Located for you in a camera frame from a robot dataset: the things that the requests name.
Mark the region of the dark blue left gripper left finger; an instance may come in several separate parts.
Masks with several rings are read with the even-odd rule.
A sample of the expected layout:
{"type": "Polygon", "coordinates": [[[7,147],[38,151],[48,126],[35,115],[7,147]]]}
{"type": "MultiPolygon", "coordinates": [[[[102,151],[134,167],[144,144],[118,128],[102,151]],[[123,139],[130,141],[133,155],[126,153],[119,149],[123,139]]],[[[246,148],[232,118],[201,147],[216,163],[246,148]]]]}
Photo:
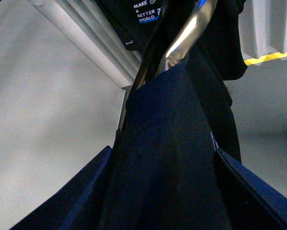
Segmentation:
{"type": "Polygon", "coordinates": [[[50,199],[12,227],[14,230],[96,230],[111,166],[106,146],[50,199]]]}

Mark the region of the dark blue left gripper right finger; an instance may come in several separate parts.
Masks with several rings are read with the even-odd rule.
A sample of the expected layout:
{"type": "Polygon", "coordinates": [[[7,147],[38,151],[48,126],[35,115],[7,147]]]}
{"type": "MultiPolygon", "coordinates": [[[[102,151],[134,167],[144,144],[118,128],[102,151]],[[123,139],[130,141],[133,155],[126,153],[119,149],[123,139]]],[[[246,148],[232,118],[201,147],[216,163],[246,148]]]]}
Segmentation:
{"type": "Polygon", "coordinates": [[[222,149],[214,168],[232,229],[287,230],[286,197],[222,149]]]}

